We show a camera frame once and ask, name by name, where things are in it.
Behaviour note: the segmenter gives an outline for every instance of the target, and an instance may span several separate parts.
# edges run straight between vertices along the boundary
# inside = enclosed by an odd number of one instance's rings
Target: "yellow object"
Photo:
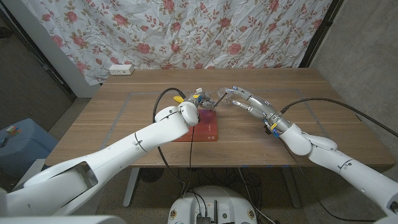
[[[179,103],[184,102],[184,99],[183,99],[181,96],[175,96],[175,97],[173,97],[173,99],[174,99],[175,101],[179,102]]]
[[[274,129],[277,125],[278,125],[278,124],[274,123],[274,124],[271,126],[271,130]]]

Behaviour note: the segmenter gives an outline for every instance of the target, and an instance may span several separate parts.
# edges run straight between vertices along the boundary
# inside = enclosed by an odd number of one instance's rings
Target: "wire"
[[[328,102],[332,102],[332,103],[336,103],[338,105],[344,106],[345,108],[348,108],[352,111],[354,111],[357,114],[360,114],[361,116],[365,117],[366,119],[372,121],[373,123],[377,124],[378,126],[380,126],[382,129],[385,129],[386,131],[390,132],[391,134],[393,134],[395,137],[398,138],[398,133],[396,133],[395,131],[393,131],[392,129],[388,128],[387,126],[383,125],[382,123],[376,121],[375,119],[373,119],[372,117],[364,114],[363,112],[360,112],[359,110],[353,108],[350,105],[347,105],[345,103],[342,103],[340,101],[336,101],[336,100],[332,100],[332,99],[328,99],[328,98],[318,98],[318,97],[314,97],[314,98],[304,98],[301,100],[297,100],[287,106],[285,106],[280,112],[282,114],[284,114],[291,106],[296,105],[297,103],[301,103],[301,102],[305,102],[305,101],[310,101],[310,100],[320,100],[320,101],[328,101]]]
[[[272,221],[270,218],[268,218],[268,216],[266,216],[265,214],[263,214],[258,208],[255,208],[257,210],[257,212],[259,212],[263,217],[265,217],[266,219],[268,219],[271,223],[275,224],[274,221]]]
[[[188,186],[187,189],[184,192],[184,196],[185,193],[187,192],[187,190],[189,189],[189,185],[191,184],[191,177],[192,177],[192,166],[191,166],[191,160],[192,160],[192,144],[193,144],[193,133],[195,133],[195,127],[192,128],[192,137],[191,137],[191,150],[189,153],[189,181],[188,181]]]
[[[180,94],[180,96],[181,96],[182,98],[186,98],[186,96],[184,95],[184,93],[183,93],[181,90],[179,90],[178,88],[172,87],[172,88],[168,88],[168,89],[164,90],[164,91],[159,95],[159,97],[157,98],[157,100],[156,100],[156,102],[155,102],[154,112],[153,112],[153,116],[152,116],[152,122],[153,122],[153,123],[156,122],[156,121],[155,121],[156,110],[157,110],[157,105],[159,104],[160,99],[162,99],[163,95],[165,95],[168,91],[171,91],[171,90],[177,91],[177,92]],[[166,161],[166,158],[165,158],[164,155],[163,155],[163,152],[162,152],[160,146],[159,146],[157,149],[159,150],[159,154],[160,154],[160,156],[162,157],[162,160],[163,160],[164,164],[166,165],[166,167],[168,168],[168,170],[174,175],[174,177],[175,177],[180,183],[183,184],[182,190],[181,190],[181,192],[180,192],[180,194],[179,194],[179,195],[181,195],[182,192],[184,191],[184,188],[185,188],[185,182],[182,181],[182,180],[173,172],[173,170],[170,168],[169,164],[168,164],[167,161]]]
[[[198,205],[199,205],[199,214],[201,215],[200,203],[199,203],[198,197],[197,197],[196,193],[193,191],[193,189],[192,189],[192,193],[195,196],[195,198],[197,199],[197,202],[198,202]]]
[[[205,217],[207,217],[207,206],[206,206],[206,202],[204,201],[203,197],[201,197],[198,193],[194,192],[193,189],[189,190],[188,192],[192,192],[193,194],[195,194],[195,195],[200,197],[200,199],[203,201],[203,204],[205,205]]]
[[[251,200],[251,196],[250,196],[250,192],[249,192],[249,189],[248,189],[248,185],[246,184],[246,181],[244,180],[244,177],[243,177],[243,175],[242,175],[242,172],[241,172],[241,168],[240,168],[240,167],[238,167],[238,171],[239,171],[239,174],[241,174],[241,177],[242,177],[244,186],[246,187],[246,190],[248,191],[249,199],[250,199],[250,202],[251,202],[251,204],[253,205],[254,209],[256,209],[263,217],[265,217],[266,219],[268,219],[271,223],[275,224],[274,221],[272,221],[268,216],[266,216],[265,214],[263,214],[262,212],[260,212],[260,210],[259,210],[258,208],[256,208],[256,206],[254,206],[253,201]]]
[[[286,145],[286,143],[284,143],[283,140],[281,140],[281,139],[280,139],[280,141],[282,141],[282,143],[284,144],[284,146],[285,146],[287,152],[290,154],[290,156],[294,159],[294,161],[296,162],[296,164],[297,164],[298,167],[300,168],[300,171],[301,171],[301,173],[303,174],[303,177],[304,177],[304,179],[305,179],[307,185],[310,187],[311,192],[314,193],[315,191],[314,191],[313,187],[311,186],[310,181],[308,181],[307,176],[304,174],[304,171],[303,171],[303,169],[301,168],[299,162],[296,160],[296,158],[295,158],[295,157],[292,155],[292,153],[289,151],[289,147]],[[318,201],[318,203],[322,206],[322,208],[323,208],[329,215],[331,215],[331,216],[333,216],[333,217],[335,217],[335,218],[337,218],[337,219],[339,219],[339,220],[343,220],[343,221],[346,221],[346,222],[371,222],[371,223],[376,222],[376,220],[355,220],[355,219],[349,219],[349,218],[340,218],[340,217],[338,217],[338,216],[332,214],[331,212],[329,212],[329,210],[327,210],[326,207],[321,203],[321,201],[319,200],[319,198],[317,197],[316,194],[312,194],[312,195],[315,197],[315,199]]]

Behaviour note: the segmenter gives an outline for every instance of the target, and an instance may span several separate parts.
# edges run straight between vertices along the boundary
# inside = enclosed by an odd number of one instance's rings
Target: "table leg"
[[[300,197],[297,191],[296,183],[294,182],[293,173],[290,167],[282,167],[287,190],[289,191],[290,199],[295,208],[301,208]]]
[[[126,193],[124,194],[123,206],[127,208],[131,204],[132,193],[136,187],[136,182],[138,179],[139,168],[132,168],[130,173],[129,182],[127,184]]]

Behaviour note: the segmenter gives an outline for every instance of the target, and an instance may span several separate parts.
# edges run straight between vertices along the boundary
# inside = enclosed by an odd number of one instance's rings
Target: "wooden table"
[[[160,92],[177,87],[184,92],[202,87],[217,100],[221,87],[240,86],[268,100],[276,110],[306,97],[342,101],[325,79],[311,68],[136,70],[129,76],[110,76],[87,104],[46,159],[48,166],[96,152],[152,123]],[[178,105],[171,92],[158,110]],[[244,102],[238,96],[234,100]],[[309,101],[289,109],[285,117],[303,131],[334,140],[341,151],[369,166],[389,166],[393,157],[371,131],[346,108],[324,101]],[[282,143],[268,136],[261,121],[246,111],[217,108],[219,140],[195,142],[193,167],[296,166]],[[190,142],[162,146],[172,167],[188,167]],[[302,166],[315,166],[306,156],[296,156]],[[164,167],[157,150],[136,161],[136,167]]]

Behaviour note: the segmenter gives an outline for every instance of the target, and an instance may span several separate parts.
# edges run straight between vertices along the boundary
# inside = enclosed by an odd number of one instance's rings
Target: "blue connector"
[[[272,132],[273,132],[275,138],[279,138],[279,134],[278,134],[278,132],[276,132],[276,128],[274,128],[274,129],[272,130]]]

